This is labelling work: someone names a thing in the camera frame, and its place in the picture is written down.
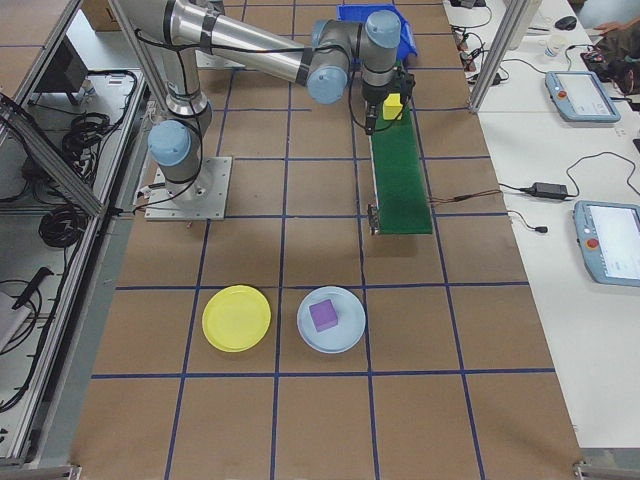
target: metal base plate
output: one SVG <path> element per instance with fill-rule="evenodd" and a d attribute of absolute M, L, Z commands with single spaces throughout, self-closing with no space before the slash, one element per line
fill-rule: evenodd
<path fill-rule="evenodd" d="M 149 198 L 149 203 L 162 201 L 159 205 L 148 207 L 145 218 L 150 221 L 190 221 L 190 220 L 223 220 L 227 206 L 227 194 L 229 192 L 229 179 L 231 178 L 232 157 L 205 158 L 202 164 L 203 170 L 208 170 L 213 176 L 211 192 L 203 200 L 198 201 L 193 208 L 177 205 L 173 200 L 168 200 L 166 189 L 154 190 Z M 164 182 L 164 175 L 158 169 L 155 183 Z"/>

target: person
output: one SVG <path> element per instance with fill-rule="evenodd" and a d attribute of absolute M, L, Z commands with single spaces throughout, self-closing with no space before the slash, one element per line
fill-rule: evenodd
<path fill-rule="evenodd" d="M 623 59 L 630 53 L 638 53 L 640 48 L 640 17 L 630 22 L 606 22 L 595 27 L 603 39 L 598 42 L 598 49 L 607 62 Z"/>

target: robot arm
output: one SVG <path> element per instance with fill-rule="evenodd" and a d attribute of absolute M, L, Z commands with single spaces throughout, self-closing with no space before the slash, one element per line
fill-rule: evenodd
<path fill-rule="evenodd" d="M 367 102 L 366 131 L 373 133 L 379 105 L 397 88 L 396 68 L 400 20 L 381 10 L 366 23 L 320 21 L 314 27 L 313 47 L 274 35 L 227 17 L 198 0 L 119 0 L 128 19 L 145 38 L 157 43 L 193 46 L 178 52 L 165 50 L 163 61 L 169 96 L 167 105 L 181 117 L 199 115 L 208 100 L 200 90 L 195 47 L 286 81 L 306 86 L 319 103 L 334 103 L 348 84 L 354 59 L 362 66 L 362 93 Z M 410 95 L 413 81 L 405 96 Z"/>

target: yellow plate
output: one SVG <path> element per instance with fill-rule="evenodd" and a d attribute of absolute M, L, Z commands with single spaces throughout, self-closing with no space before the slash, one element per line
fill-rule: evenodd
<path fill-rule="evenodd" d="M 225 288 L 207 303 L 202 330 L 209 343 L 223 352 L 242 352 L 256 345 L 271 322 L 269 302 L 246 285 Z"/>

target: blue bin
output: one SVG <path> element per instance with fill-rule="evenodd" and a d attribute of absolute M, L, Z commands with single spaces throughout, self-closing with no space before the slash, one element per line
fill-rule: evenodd
<path fill-rule="evenodd" d="M 400 33 L 400 45 L 398 46 L 398 60 L 404 60 L 410 53 L 418 55 L 418 49 L 416 48 L 416 42 L 413 39 L 411 25 L 402 16 L 395 5 L 389 3 L 374 5 L 337 5 L 336 10 L 338 20 L 345 20 L 349 22 L 366 22 L 369 15 L 378 10 L 392 11 L 400 18 L 400 25 L 402 28 Z"/>

